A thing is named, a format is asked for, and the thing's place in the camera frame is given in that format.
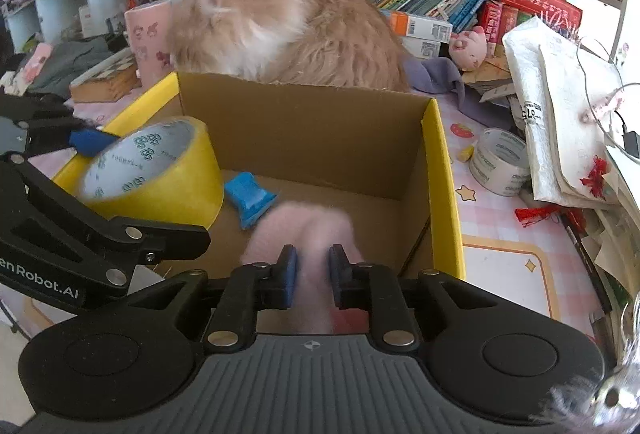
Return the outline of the clear tape roll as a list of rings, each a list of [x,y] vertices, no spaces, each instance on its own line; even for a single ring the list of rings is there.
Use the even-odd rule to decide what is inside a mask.
[[[530,181],[526,142],[500,128],[486,128],[475,144],[469,170],[477,183],[494,194],[517,196]]]

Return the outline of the pink cylindrical container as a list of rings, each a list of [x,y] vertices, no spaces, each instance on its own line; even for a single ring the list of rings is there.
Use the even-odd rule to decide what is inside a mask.
[[[172,71],[167,36],[170,18],[170,1],[156,1],[125,12],[129,47],[145,90]]]

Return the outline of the stack of papers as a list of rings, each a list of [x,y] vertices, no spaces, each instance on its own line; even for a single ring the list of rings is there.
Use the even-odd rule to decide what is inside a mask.
[[[596,263],[639,292],[639,161],[617,142],[614,113],[626,93],[614,64],[533,17],[503,38],[524,120],[533,196],[596,211]]]

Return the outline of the blue packet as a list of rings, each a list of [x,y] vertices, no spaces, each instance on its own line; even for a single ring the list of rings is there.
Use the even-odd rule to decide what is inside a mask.
[[[262,188],[250,172],[241,172],[228,180],[224,191],[239,212],[243,230],[252,228],[277,200],[277,195]]]

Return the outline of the fluffy orange cat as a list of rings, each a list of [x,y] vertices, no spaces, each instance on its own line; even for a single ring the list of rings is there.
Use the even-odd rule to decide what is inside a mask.
[[[262,84],[409,88],[409,54],[368,0],[180,0],[167,38],[180,72]]]

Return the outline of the red book box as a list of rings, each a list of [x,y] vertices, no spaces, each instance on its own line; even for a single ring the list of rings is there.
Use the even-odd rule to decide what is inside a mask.
[[[564,0],[497,0],[531,15],[546,14],[564,27],[579,28],[582,24],[582,10]]]

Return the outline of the pink phone case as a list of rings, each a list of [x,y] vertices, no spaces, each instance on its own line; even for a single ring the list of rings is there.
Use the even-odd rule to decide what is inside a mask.
[[[47,43],[39,43],[34,48],[34,53],[23,68],[23,76],[27,84],[34,82],[35,78],[40,75],[43,65],[52,54],[52,50],[53,46]]]

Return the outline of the pink knit glove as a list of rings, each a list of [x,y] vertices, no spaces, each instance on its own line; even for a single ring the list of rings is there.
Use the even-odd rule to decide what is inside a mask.
[[[363,261],[348,214],[303,202],[281,203],[258,220],[241,262],[273,264],[287,244],[294,246],[298,256],[292,306],[259,313],[257,330],[280,334],[366,333],[368,314],[364,310],[339,310],[330,283],[331,246],[342,246],[352,263]]]

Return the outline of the pink pig plush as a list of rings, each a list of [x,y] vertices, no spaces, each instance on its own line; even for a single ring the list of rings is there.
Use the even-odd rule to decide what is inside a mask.
[[[481,26],[472,27],[450,36],[448,53],[458,69],[469,72],[480,68],[487,56],[485,30]]]

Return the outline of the grey cloth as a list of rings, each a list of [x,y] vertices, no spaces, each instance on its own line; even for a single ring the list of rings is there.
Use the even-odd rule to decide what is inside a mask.
[[[70,83],[112,55],[105,38],[56,44],[34,82],[27,87],[27,93],[67,100]]]

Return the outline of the yellow tape roll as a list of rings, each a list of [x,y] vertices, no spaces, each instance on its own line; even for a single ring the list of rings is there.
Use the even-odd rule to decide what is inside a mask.
[[[224,204],[224,179],[206,124],[176,116],[103,150],[82,174],[76,194],[105,218],[209,228]]]

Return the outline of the yellow cardboard box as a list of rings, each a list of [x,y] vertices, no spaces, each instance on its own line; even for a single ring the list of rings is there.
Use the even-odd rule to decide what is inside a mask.
[[[437,102],[392,90],[259,84],[233,76],[171,73],[184,113],[204,122],[224,184],[236,174],[357,191],[408,202],[414,169],[435,193],[399,269],[465,275],[458,206]],[[163,85],[162,79],[155,86]]]

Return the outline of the pink checkered tablecloth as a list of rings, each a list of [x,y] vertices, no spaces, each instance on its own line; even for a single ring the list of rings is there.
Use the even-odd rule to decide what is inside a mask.
[[[104,130],[125,135],[145,124],[155,123],[184,111],[177,83],[171,87],[154,86],[142,94],[134,90],[120,102],[79,104],[75,116],[104,123]],[[449,160],[464,250],[465,280],[507,300],[550,316],[555,320],[593,336],[591,318],[602,316],[601,306],[589,276],[573,246],[570,236],[557,216],[523,227],[514,209],[526,206],[521,199],[493,194],[477,183],[468,165],[456,159],[465,146],[472,145],[484,128],[458,111],[454,95],[436,96],[442,126],[445,129]],[[75,191],[77,177],[86,169],[87,159],[75,158],[71,149],[36,157],[32,164],[55,178],[67,190]],[[411,244],[401,232],[413,239],[422,229],[427,213],[427,194],[435,193],[431,177],[424,180],[414,169],[410,192],[405,200],[378,198],[335,188],[304,185],[292,180],[258,178],[260,186],[278,194],[277,204],[297,201],[316,206],[341,209],[352,220],[356,245],[367,260],[396,266],[398,269]],[[157,268],[136,268],[131,290],[138,290],[196,265],[210,270],[213,278],[228,275],[239,264],[246,242],[252,232],[242,232],[238,213],[226,202],[213,224],[212,244],[207,254],[197,262],[163,262]],[[38,303],[28,296],[1,285],[1,321],[9,324],[9,316],[32,338],[41,330],[72,315],[52,306]]]

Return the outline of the wooden chessboard box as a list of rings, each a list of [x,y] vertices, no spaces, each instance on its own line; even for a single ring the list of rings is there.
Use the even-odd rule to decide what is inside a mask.
[[[125,47],[70,82],[70,98],[82,102],[117,102],[140,85],[134,53]]]

